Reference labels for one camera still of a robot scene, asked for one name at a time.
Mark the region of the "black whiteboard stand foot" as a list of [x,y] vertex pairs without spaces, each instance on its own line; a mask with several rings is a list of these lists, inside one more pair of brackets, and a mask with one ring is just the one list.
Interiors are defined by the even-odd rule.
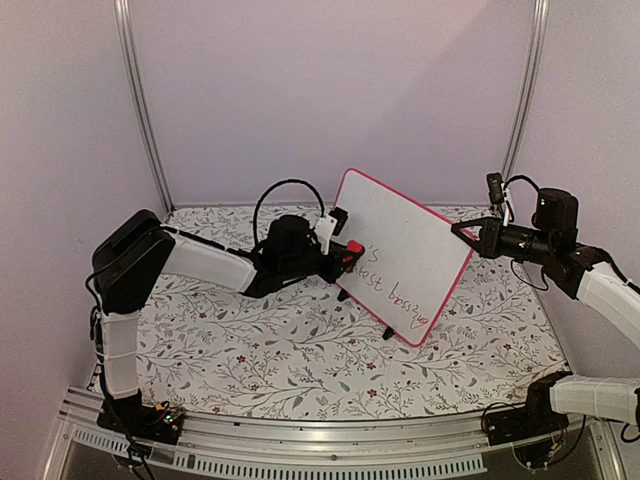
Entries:
[[349,293],[346,290],[341,289],[339,294],[338,294],[338,296],[337,296],[337,300],[339,302],[343,302],[343,301],[347,300],[349,297],[350,297]]

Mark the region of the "floral patterned table mat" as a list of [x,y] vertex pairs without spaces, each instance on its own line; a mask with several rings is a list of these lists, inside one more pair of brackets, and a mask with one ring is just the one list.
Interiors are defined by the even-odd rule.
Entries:
[[273,419],[417,418],[517,404],[568,364],[521,267],[473,258],[426,342],[312,277],[262,299],[159,279],[138,323],[143,398]]

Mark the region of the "front aluminium rail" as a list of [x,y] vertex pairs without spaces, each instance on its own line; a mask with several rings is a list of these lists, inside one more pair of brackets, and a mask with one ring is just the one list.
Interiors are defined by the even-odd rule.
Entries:
[[572,416],[547,467],[547,437],[493,445],[478,412],[399,420],[313,422],[190,413],[175,444],[130,454],[99,427],[102,399],[70,387],[54,423],[45,479],[635,479],[613,425]]

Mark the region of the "red whiteboard eraser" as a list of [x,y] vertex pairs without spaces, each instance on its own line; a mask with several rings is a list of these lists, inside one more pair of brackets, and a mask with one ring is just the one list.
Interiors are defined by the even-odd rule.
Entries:
[[364,246],[357,241],[350,240],[347,243],[346,250],[349,254],[361,255],[364,252]]

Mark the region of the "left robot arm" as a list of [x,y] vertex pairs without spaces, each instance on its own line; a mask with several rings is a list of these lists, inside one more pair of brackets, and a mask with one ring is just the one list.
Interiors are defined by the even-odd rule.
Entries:
[[365,252],[360,243],[335,241],[348,218],[336,208],[316,223],[297,215],[272,221],[252,250],[231,249],[165,225],[140,210],[92,256],[89,288],[97,299],[95,332],[101,342],[103,391],[115,399],[111,419],[128,434],[148,426],[138,395],[137,327],[141,310],[162,275],[213,283],[249,298],[263,298],[310,276],[334,284]]

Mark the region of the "left aluminium frame post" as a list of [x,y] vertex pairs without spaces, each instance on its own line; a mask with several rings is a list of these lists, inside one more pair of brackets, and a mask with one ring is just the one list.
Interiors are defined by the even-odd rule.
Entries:
[[131,2],[127,0],[115,0],[113,4],[125,73],[131,91],[133,108],[143,147],[162,208],[166,213],[171,213],[175,209],[175,205],[170,192],[168,178],[161,162],[151,114],[144,91],[141,68],[135,45]]

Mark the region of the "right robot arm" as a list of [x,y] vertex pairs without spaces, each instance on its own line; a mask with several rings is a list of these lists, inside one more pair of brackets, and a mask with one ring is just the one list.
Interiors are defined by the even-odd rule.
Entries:
[[[639,289],[605,250],[578,243],[577,214],[573,195],[541,188],[530,227],[482,217],[455,223],[451,231],[483,258],[508,257],[540,266],[569,298],[602,315],[637,344]],[[523,406],[488,413],[481,426],[490,444],[499,445],[564,429],[571,414],[637,425],[639,382],[552,373],[529,385]]]

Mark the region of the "pink framed whiteboard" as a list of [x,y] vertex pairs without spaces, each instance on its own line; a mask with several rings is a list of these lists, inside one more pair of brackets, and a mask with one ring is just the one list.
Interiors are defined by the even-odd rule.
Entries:
[[335,205],[348,213],[337,241],[364,247],[337,284],[406,344],[422,345],[473,250],[442,214],[356,169],[344,173]]

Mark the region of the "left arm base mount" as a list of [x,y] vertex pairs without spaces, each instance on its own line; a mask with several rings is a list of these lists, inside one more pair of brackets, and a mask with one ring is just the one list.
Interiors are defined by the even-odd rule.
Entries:
[[184,412],[178,408],[147,406],[138,400],[105,400],[97,419],[101,428],[126,437],[176,445],[182,433]]

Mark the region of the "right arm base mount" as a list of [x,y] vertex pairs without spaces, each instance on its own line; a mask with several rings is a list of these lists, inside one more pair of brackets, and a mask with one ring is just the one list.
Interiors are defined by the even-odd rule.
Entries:
[[547,407],[517,407],[486,412],[481,428],[491,446],[502,445],[551,434],[569,426],[566,414]]

